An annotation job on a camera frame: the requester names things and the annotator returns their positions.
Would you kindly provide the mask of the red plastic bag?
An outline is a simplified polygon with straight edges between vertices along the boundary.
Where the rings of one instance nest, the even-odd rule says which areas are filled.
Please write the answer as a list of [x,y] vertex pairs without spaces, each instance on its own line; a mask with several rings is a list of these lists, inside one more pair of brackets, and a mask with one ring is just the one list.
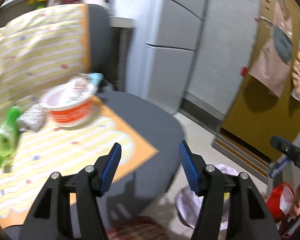
[[266,205],[275,223],[281,222],[289,213],[290,207],[294,202],[294,196],[294,190],[286,181],[272,190]]

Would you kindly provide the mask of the brown hanging paper bag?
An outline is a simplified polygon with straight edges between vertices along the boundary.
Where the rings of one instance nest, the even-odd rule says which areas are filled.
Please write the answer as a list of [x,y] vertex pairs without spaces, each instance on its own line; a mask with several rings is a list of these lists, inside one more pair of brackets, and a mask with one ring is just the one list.
[[280,2],[275,3],[270,38],[262,47],[249,74],[265,85],[278,98],[282,95],[293,50],[293,24],[290,12]]

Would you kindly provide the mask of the grey white refrigerator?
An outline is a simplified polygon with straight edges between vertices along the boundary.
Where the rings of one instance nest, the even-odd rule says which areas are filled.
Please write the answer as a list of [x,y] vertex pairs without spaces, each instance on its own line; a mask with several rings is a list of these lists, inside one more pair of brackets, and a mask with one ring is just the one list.
[[206,0],[132,0],[135,29],[126,91],[178,111],[203,26]]

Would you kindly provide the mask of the green tea bottle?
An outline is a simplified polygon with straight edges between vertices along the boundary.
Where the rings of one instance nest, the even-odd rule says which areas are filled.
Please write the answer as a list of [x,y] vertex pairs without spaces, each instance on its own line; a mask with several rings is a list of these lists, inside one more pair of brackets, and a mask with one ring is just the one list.
[[23,111],[19,106],[11,107],[0,125],[0,168],[4,172],[10,172],[12,168],[20,138],[17,119],[22,113]]

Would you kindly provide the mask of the yellow striped dotted cloth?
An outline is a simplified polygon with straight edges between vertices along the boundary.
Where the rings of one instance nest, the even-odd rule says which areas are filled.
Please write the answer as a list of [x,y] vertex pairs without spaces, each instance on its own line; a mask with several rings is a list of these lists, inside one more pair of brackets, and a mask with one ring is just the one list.
[[108,154],[122,157],[114,179],[157,149],[106,106],[89,77],[109,57],[110,17],[94,4],[26,12],[0,27],[0,132],[13,106],[23,133],[0,154],[0,225],[22,224],[49,175],[71,175]]

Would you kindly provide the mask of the trash bin with white bag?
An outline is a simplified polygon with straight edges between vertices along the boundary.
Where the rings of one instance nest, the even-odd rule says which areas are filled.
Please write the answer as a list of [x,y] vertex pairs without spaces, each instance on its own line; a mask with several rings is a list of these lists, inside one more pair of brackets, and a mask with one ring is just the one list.
[[[190,228],[196,226],[196,222],[202,207],[203,197],[198,197],[189,186],[182,188],[175,197],[175,206],[178,211],[180,221]],[[220,230],[228,228],[230,193],[224,193],[223,215]]]

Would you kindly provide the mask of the orange instant noodle bowl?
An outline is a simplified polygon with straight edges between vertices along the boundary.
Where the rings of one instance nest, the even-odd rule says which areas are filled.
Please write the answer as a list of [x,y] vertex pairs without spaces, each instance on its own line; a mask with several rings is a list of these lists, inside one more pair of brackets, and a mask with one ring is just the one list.
[[39,104],[59,127],[79,126],[91,117],[92,96],[102,80],[101,73],[78,74],[43,94]]

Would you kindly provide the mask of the grey office chair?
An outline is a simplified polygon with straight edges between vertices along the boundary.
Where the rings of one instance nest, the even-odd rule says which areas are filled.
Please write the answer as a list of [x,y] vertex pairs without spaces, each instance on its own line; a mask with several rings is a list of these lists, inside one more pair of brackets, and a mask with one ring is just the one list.
[[[34,45],[35,60],[11,67],[14,88],[23,96],[43,93],[80,72],[102,72],[110,67],[113,30],[106,10],[94,4],[57,5],[16,17],[5,26],[5,37],[37,34],[54,44]],[[47,173],[78,171],[111,148],[122,146],[122,161],[114,185],[100,200],[106,229],[137,216],[170,187],[179,167],[178,145],[185,135],[179,122],[156,105],[125,92],[102,92],[101,107],[83,124],[38,134],[38,142],[21,143],[15,165],[13,192],[0,198],[2,225],[20,224]]]

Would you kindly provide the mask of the yellow wooden door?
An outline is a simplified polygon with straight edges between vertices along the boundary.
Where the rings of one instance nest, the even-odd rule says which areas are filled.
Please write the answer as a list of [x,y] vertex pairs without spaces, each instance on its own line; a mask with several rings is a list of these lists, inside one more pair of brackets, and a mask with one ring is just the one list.
[[300,41],[300,7],[295,0],[261,0],[258,35],[250,67],[270,38],[275,3],[280,2],[290,12],[293,24],[293,50],[290,73],[282,95],[278,98],[260,81],[249,74],[244,77],[234,103],[221,126],[221,132],[244,146],[266,162],[277,159],[280,153],[270,146],[270,139],[279,135],[293,141],[300,132],[300,102],[290,94],[293,90],[292,70]]

